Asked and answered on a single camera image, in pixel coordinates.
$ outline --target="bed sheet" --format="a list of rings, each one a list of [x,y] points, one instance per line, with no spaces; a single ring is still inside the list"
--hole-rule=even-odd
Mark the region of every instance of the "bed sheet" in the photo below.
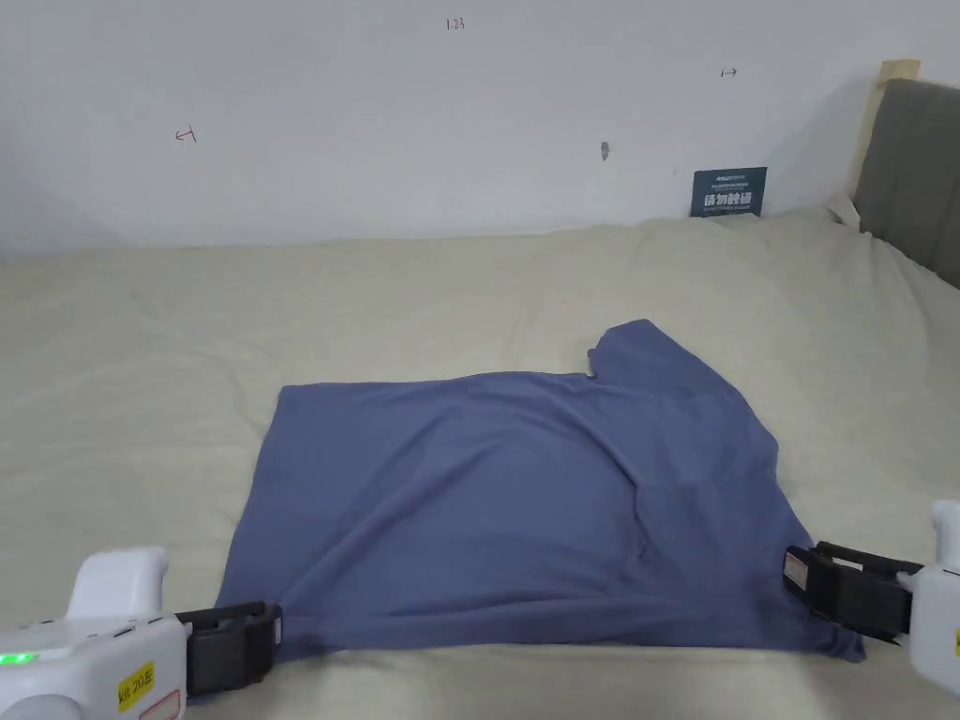
[[[932,559],[960,499],[960,293],[819,214],[543,236],[90,252],[0,266],[0,622],[61,615],[83,559],[162,544],[210,605],[285,384],[577,372],[636,318],[779,439],[816,538]],[[201,718],[954,717],[905,652],[474,647],[278,668]]]

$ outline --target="shirt sleeve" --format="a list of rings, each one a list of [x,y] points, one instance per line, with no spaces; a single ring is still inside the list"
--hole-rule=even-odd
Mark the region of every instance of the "shirt sleeve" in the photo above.
[[[588,358],[597,380],[607,385],[658,393],[733,390],[723,377],[649,320],[610,328],[588,352]]]

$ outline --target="green led light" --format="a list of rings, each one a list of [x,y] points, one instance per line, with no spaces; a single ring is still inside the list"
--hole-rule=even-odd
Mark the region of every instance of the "green led light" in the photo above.
[[[0,655],[0,665],[25,665],[36,660],[36,655],[18,653],[16,655]]]

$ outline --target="handwritten mark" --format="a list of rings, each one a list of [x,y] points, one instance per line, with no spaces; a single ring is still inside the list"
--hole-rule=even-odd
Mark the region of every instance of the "handwritten mark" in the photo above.
[[[190,128],[190,130],[188,130],[187,132],[178,132],[178,133],[177,133],[177,140],[183,140],[187,135],[190,135],[190,137],[193,138],[193,141],[194,141],[194,142],[197,142],[197,135],[195,135],[195,134],[193,133],[193,126],[192,126],[192,125],[189,125],[189,126],[187,126],[187,127]]]

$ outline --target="white wall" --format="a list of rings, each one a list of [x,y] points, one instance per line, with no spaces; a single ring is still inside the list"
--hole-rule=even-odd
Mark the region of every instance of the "white wall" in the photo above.
[[[766,210],[817,202],[880,62],[960,83],[958,28],[957,0],[3,0],[0,249],[633,223],[745,165]]]

